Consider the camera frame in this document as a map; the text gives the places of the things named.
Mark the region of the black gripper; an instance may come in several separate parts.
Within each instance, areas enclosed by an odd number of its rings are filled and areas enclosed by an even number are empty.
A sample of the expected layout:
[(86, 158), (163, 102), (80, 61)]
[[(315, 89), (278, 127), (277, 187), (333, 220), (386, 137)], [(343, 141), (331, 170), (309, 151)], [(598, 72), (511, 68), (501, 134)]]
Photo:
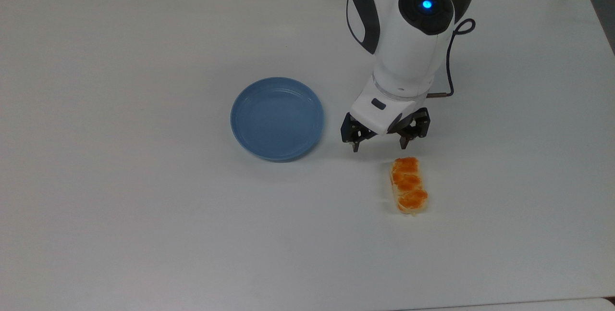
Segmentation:
[[(387, 134), (398, 134), (400, 136), (400, 148), (406, 149), (412, 140), (424, 138), (428, 135), (430, 124), (428, 109), (419, 109), (403, 120), (400, 113), (387, 128)], [(341, 140), (350, 144), (353, 152), (358, 152), (360, 143), (371, 138), (373, 138), (373, 131), (347, 112), (341, 125)]]

